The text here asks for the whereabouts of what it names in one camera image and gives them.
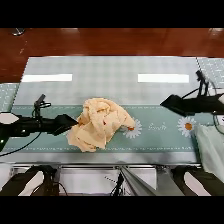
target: yellow flower center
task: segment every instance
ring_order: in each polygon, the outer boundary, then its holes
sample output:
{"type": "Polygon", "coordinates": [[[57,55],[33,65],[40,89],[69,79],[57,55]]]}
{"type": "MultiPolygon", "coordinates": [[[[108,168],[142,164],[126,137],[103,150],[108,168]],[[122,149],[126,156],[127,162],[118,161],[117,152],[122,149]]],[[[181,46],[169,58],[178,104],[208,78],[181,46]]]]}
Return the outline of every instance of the yellow flower center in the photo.
{"type": "Polygon", "coordinates": [[[192,130],[192,124],[190,124],[190,123],[186,123],[185,124],[185,128],[187,129],[187,130],[192,130]]]}

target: white cloth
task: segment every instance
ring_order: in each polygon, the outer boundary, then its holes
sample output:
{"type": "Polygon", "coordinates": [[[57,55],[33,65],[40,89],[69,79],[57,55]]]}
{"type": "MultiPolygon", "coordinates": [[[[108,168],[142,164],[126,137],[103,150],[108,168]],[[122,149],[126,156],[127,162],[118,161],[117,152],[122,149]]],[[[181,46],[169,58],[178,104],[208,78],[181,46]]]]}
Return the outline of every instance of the white cloth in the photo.
{"type": "Polygon", "coordinates": [[[204,170],[224,182],[224,135],[215,126],[198,125],[195,128],[201,162],[204,170]]]}
{"type": "Polygon", "coordinates": [[[104,98],[85,101],[77,121],[79,124],[72,127],[67,139],[70,145],[78,146],[82,152],[95,152],[96,147],[105,149],[121,125],[135,127],[135,121],[126,110],[104,98]]]}

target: green table mat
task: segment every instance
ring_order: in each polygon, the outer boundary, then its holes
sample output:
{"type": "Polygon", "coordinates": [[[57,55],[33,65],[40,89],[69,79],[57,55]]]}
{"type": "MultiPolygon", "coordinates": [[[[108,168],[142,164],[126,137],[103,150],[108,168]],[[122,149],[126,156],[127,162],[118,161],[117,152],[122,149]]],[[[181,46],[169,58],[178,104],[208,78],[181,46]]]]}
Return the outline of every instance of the green table mat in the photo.
{"type": "MultiPolygon", "coordinates": [[[[197,142],[194,136],[194,127],[197,124],[212,125],[210,114],[196,114],[194,117],[181,117],[164,107],[152,105],[131,106],[123,108],[136,120],[134,131],[120,128],[112,140],[106,145],[106,150],[98,149],[97,153],[158,153],[158,152],[191,152],[197,151],[197,142]]],[[[33,107],[13,106],[12,112],[23,116],[31,116],[33,107]]],[[[42,116],[54,118],[59,114],[68,114],[77,118],[82,112],[80,106],[51,106],[42,109],[42,116]]],[[[26,138],[10,138],[4,151],[12,151],[31,141],[38,133],[33,133],[26,138]]],[[[52,136],[42,133],[27,148],[21,152],[71,152],[80,153],[80,149],[68,145],[66,133],[52,136]]]]}

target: reddish brown wooden surface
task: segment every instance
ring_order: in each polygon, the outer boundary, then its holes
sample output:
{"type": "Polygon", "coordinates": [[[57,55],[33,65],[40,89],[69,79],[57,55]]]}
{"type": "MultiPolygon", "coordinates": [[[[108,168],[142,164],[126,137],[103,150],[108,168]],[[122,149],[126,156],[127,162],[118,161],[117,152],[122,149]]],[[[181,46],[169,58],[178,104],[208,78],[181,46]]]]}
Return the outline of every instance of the reddish brown wooden surface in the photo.
{"type": "Polygon", "coordinates": [[[0,82],[19,82],[30,56],[148,55],[224,57],[221,28],[0,29],[0,82]]]}

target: gray fabric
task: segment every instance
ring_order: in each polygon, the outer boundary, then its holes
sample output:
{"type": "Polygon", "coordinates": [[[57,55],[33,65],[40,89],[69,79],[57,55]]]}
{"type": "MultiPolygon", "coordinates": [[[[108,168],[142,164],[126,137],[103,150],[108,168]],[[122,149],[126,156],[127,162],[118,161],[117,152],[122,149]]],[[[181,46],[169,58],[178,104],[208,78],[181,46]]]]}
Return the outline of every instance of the gray fabric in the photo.
{"type": "Polygon", "coordinates": [[[203,168],[224,182],[224,135],[215,126],[198,125],[195,129],[203,168]]]}

